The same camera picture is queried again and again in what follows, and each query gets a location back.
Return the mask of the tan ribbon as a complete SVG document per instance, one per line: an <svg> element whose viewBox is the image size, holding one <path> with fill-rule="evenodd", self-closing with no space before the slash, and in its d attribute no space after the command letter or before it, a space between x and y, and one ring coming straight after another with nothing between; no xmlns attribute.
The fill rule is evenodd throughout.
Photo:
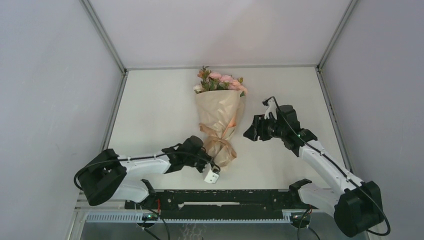
<svg viewBox="0 0 424 240"><path fill-rule="evenodd" d="M199 130L207 135L206 141L204 143L204 147L206 148L207 152L214 148L214 146L219 145L220 152L222 149L226 149L228 152L228 157L225 157L221 163L223 165L228 165L232 160L234 160L237 157L237 153L234 150L233 146L229 142L229 139L231 138L231 135L235 131L235 127L237 126L236 117L233 116L230 120L228 126L224 129L223 133L219 135L216 131L214 131L212 128L206 126L203 123L199 124Z"/></svg>

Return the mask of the brown wrapping paper sheet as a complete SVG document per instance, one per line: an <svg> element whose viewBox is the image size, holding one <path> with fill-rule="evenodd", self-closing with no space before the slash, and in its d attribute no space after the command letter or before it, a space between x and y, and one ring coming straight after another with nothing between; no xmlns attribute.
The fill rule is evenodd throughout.
<svg viewBox="0 0 424 240"><path fill-rule="evenodd" d="M241 91L236 90L213 90L197 93L194 100L199 116L199 124L205 124L220 136L228 126L230 120L235 116L237 125L229 139L230 142L237 132L237 127L242 119L246 105L246 96L241 96L241 93ZM215 145L209 151L205 148L206 152L213 158L214 163L222 170L226 170L233 160L228 165L223 165L221 161L225 157L228 157L228 152L226 149L222 149L219 152L220 149L221 147L219 145Z"/></svg>

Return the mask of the pink fake rose sprig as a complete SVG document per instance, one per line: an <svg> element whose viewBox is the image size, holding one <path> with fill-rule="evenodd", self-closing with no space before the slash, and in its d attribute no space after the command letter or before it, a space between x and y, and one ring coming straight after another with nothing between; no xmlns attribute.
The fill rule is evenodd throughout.
<svg viewBox="0 0 424 240"><path fill-rule="evenodd" d="M211 73L212 71L209 69L209 66L203 66L198 71L197 77L200 78L200 83L193 87L196 94L216 90L215 80L210 77Z"/></svg>

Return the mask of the pink fake rose stem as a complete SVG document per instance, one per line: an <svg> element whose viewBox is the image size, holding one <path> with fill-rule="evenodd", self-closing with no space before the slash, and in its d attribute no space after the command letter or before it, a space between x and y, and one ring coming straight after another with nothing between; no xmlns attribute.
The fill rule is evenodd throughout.
<svg viewBox="0 0 424 240"><path fill-rule="evenodd" d="M231 90L231 91L241 91L240 96L245 96L248 94L248 89L243 85L244 78L234 78L232 75L221 75L218 72L212 72L208 76L210 83L209 90Z"/></svg>

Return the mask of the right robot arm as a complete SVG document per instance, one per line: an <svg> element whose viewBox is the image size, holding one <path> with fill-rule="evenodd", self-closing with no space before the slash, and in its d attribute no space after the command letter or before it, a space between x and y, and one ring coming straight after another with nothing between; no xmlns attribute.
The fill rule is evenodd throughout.
<svg viewBox="0 0 424 240"><path fill-rule="evenodd" d="M303 128L292 105L268 105L264 114L253 117L243 133L251 141L276 138L293 154L311 166L327 183L328 189L318 187L309 179L289 186L289 203L295 208L305 204L316 207L333 217L335 224L347 237L354 237L386 221L380 187L365 182L332 159L309 129Z"/></svg>

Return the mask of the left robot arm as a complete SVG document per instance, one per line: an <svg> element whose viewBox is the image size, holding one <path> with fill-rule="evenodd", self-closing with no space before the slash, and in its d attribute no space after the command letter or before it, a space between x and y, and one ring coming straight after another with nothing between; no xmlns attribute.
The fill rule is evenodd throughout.
<svg viewBox="0 0 424 240"><path fill-rule="evenodd" d="M184 167L196 169L208 184L216 183L221 172L203 141L192 135L183 143L151 155L125 156L112 148L105 149L75 173L73 183L90 206L125 200L149 209L155 205L157 196L145 176L174 173Z"/></svg>

